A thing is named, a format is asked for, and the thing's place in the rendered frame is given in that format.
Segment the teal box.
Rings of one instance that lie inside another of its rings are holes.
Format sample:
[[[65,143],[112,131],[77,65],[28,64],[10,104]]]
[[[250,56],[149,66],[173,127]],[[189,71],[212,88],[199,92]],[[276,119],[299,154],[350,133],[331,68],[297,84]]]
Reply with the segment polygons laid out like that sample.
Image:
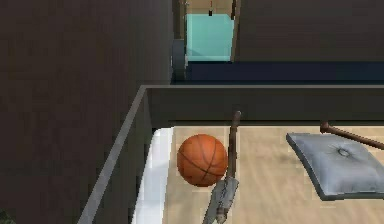
[[[187,15],[189,61],[229,61],[234,21],[227,14]]]

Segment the dark blue bed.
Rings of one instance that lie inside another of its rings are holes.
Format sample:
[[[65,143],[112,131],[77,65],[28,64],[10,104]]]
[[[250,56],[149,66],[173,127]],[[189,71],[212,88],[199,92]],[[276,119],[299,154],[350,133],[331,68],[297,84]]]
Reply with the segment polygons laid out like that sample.
[[[190,62],[187,80],[215,84],[384,84],[384,62]]]

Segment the green house plant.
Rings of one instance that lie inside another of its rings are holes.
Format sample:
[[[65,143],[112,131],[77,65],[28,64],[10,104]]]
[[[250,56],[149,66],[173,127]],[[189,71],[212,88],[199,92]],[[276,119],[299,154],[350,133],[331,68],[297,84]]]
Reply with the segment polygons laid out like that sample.
[[[0,224],[16,224],[16,223],[6,211],[0,209]]]

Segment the orange basketball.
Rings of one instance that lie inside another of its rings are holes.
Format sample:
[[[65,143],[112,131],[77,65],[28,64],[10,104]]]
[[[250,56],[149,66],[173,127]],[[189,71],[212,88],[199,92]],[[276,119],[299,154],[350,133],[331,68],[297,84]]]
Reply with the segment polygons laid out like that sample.
[[[183,141],[177,152],[177,169],[182,178],[197,187],[216,184],[225,175],[227,151],[220,140],[196,134]]]

